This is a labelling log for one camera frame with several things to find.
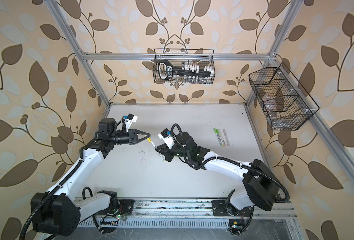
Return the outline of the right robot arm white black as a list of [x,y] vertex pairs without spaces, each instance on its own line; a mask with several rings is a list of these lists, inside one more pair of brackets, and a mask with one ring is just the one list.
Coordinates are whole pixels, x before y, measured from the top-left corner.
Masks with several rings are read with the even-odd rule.
[[165,161],[178,157],[194,170],[214,171],[242,182],[242,187],[232,190],[224,201],[222,210],[231,216],[254,207],[271,211],[275,203],[290,199],[288,190],[263,161],[240,162],[218,155],[198,146],[187,132],[174,134],[165,129],[158,136],[164,144],[155,149]]

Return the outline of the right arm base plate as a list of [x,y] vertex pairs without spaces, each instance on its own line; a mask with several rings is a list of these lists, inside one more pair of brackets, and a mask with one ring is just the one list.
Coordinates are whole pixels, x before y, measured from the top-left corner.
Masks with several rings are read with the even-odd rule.
[[212,213],[215,217],[250,217],[251,207],[243,208],[238,210],[233,207],[230,203],[225,200],[213,200],[212,202]]

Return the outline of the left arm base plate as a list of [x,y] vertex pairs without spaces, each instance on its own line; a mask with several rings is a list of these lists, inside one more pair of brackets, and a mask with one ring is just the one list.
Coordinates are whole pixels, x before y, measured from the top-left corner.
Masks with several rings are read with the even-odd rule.
[[130,215],[133,212],[135,201],[132,199],[114,200],[105,210],[99,211],[100,216],[118,217],[119,215]]

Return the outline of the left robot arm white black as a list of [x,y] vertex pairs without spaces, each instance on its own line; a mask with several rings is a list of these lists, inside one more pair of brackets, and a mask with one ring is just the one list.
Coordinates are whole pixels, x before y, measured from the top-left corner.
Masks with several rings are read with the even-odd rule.
[[94,169],[108,156],[116,145],[136,145],[151,135],[132,129],[137,116],[123,116],[119,122],[113,118],[102,119],[94,138],[80,149],[80,158],[55,185],[45,193],[37,193],[31,200],[32,213],[21,229],[19,238],[24,240],[29,226],[38,233],[49,234],[49,239],[69,236],[79,223],[99,211],[117,207],[117,194],[100,191],[95,196],[75,202],[77,193]]

